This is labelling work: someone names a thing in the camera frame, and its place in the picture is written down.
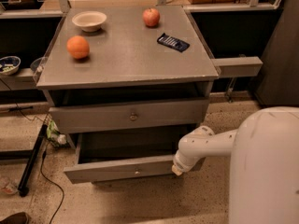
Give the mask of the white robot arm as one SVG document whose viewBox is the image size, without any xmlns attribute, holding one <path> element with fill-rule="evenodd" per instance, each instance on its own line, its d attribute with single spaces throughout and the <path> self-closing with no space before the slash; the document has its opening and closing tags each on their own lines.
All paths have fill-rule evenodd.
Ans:
<svg viewBox="0 0 299 224">
<path fill-rule="evenodd" d="M 224 155 L 231 157 L 229 224 L 299 224 L 298 107 L 261 109 L 225 133 L 195 129 L 179 140 L 172 171 Z"/>
</svg>

